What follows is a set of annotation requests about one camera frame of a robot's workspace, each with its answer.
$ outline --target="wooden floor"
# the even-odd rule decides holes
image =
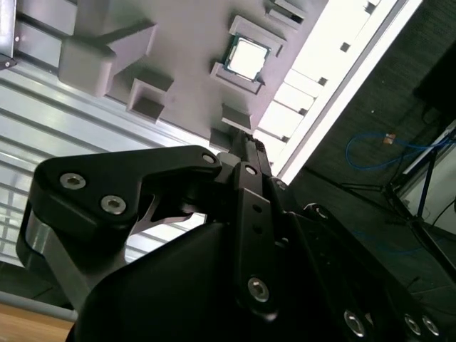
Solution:
[[[0,341],[64,342],[73,324],[0,304]]]

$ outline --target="hole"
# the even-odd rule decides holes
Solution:
[[[257,206],[256,204],[254,204],[254,210],[255,210],[256,212],[258,212],[258,213],[263,212],[263,209],[260,208],[259,206]]]
[[[70,185],[79,185],[81,183],[81,181],[76,177],[68,178],[66,182]]]
[[[256,232],[258,235],[263,234],[263,228],[260,226],[254,226],[254,232]]]
[[[119,208],[120,207],[120,203],[114,199],[112,199],[111,201],[108,202],[108,205],[112,208]]]

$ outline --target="gray block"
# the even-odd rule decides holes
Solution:
[[[127,111],[156,123],[165,108],[166,93],[173,79],[153,71],[144,71],[133,81]]]
[[[291,29],[298,31],[301,24],[295,22],[293,19],[290,19],[285,14],[280,13],[276,9],[269,9],[266,13],[266,17],[273,19],[275,21],[280,21],[282,24],[287,25]]]
[[[100,37],[63,40],[58,78],[93,96],[104,96],[114,75],[149,53],[155,29],[142,22]]]
[[[68,37],[62,42],[58,79],[93,96],[104,96],[110,89],[115,53],[87,39]]]
[[[96,37],[104,32],[110,0],[78,0],[74,34]]]
[[[209,146],[217,148],[219,151],[228,152],[232,145],[232,138],[228,133],[223,133],[215,128],[211,129]]]
[[[225,70],[221,63],[214,64],[211,71],[211,78],[245,95],[257,95],[262,86],[259,81],[250,81],[235,73],[230,73]]]
[[[241,113],[225,104],[222,105],[222,122],[249,134],[253,134],[249,115]]]
[[[286,9],[288,12],[298,16],[299,18],[306,18],[306,12],[303,10],[304,5],[301,0],[274,0],[277,6]]]

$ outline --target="cable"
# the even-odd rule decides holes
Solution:
[[[384,140],[385,138],[388,137],[388,134],[385,134],[385,133],[363,133],[363,134],[359,134],[359,135],[355,135],[353,138],[350,139],[350,141],[347,143],[346,145],[346,149],[345,149],[345,158],[346,158],[346,161],[347,163],[354,169],[357,169],[357,170],[375,170],[375,169],[383,169],[391,164],[394,164],[396,162],[402,162],[404,159],[407,159],[409,157],[412,157],[413,155],[417,155],[419,153],[421,153],[423,150],[427,150],[428,148],[434,148],[434,147],[442,147],[442,146],[446,146],[446,145],[452,145],[452,144],[455,144],[455,142],[453,141],[448,141],[447,138],[444,138],[441,142],[439,142],[438,144],[434,144],[434,145],[427,145],[427,146],[424,146],[424,145],[415,145],[415,144],[410,144],[404,140],[401,140],[399,138],[394,138],[393,139],[393,143],[395,144],[399,144],[399,145],[402,145],[402,146],[405,146],[405,147],[409,147],[409,148],[413,148],[415,149],[416,151],[413,151],[413,152],[410,152],[410,153],[407,153],[407,154],[404,154],[404,155],[401,155],[400,157],[397,157],[395,159],[392,159],[392,160],[389,160],[387,162],[383,162],[381,164],[377,164],[377,165],[370,165],[370,166],[361,166],[361,165],[356,165],[354,164],[351,159],[350,159],[350,146],[357,140],[360,140],[360,139],[366,139],[366,138],[375,138],[375,139],[379,139],[381,138],[382,140]]]
[[[439,218],[456,202],[456,198],[451,201],[451,203],[449,203],[445,208],[444,210],[442,210],[439,215],[435,218],[434,222],[432,223],[432,225],[430,226],[430,229],[432,229],[435,224],[437,223],[437,221],[439,220]]]

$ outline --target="metal pin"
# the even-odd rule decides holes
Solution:
[[[420,326],[416,324],[416,322],[410,315],[405,315],[404,319],[407,326],[410,328],[411,331],[413,331],[413,333],[415,333],[415,335],[421,335]]]
[[[251,278],[247,284],[249,292],[257,301],[265,303],[269,299],[268,286],[258,278]]]
[[[355,335],[357,335],[357,337],[362,338],[366,335],[366,329],[364,328],[363,323],[353,312],[346,310],[343,314],[343,318],[345,319],[347,326]]]
[[[202,155],[202,159],[206,160],[210,164],[214,164],[215,163],[215,159],[211,155],[203,154]]]
[[[425,324],[426,328],[436,336],[439,336],[439,329],[438,327],[432,322],[429,317],[423,316],[423,323]]]
[[[257,171],[256,171],[252,166],[246,165],[245,170],[246,170],[250,175],[256,175],[256,174],[257,174]]]

